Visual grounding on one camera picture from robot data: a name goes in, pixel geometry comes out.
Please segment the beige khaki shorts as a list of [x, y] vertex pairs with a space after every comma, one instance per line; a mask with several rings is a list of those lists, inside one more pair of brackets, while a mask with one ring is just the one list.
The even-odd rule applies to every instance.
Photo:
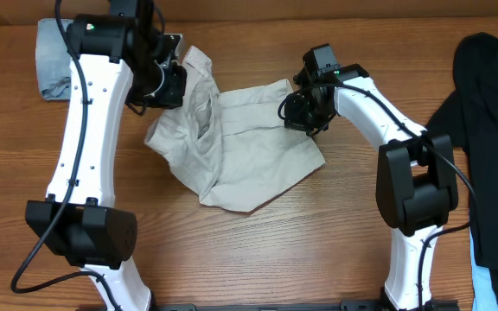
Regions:
[[182, 65], [183, 104], [163, 112], [144, 142], [202, 205], [249, 213], [324, 165], [316, 143], [278, 117], [293, 91], [287, 79], [220, 92], [199, 48], [190, 47]]

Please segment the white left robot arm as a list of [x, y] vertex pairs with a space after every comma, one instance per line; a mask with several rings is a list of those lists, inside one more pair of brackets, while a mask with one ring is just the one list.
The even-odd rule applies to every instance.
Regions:
[[43, 200], [25, 220], [47, 247], [94, 283], [106, 310], [154, 310], [133, 259], [134, 213], [115, 206], [114, 162], [123, 111], [182, 105], [182, 36], [155, 27], [151, 1], [113, 1], [104, 15], [79, 14], [58, 31], [69, 59], [69, 105], [59, 161]]

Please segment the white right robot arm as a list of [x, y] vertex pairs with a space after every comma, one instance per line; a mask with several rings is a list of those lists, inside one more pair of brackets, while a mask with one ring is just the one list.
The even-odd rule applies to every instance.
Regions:
[[286, 128], [315, 136], [344, 117], [378, 153], [376, 204], [391, 227], [388, 277], [377, 301], [344, 301], [342, 310], [457, 310], [431, 295], [437, 237], [458, 204], [450, 138], [414, 123], [377, 89], [358, 64], [342, 66], [323, 44], [303, 56], [298, 90], [278, 108]]

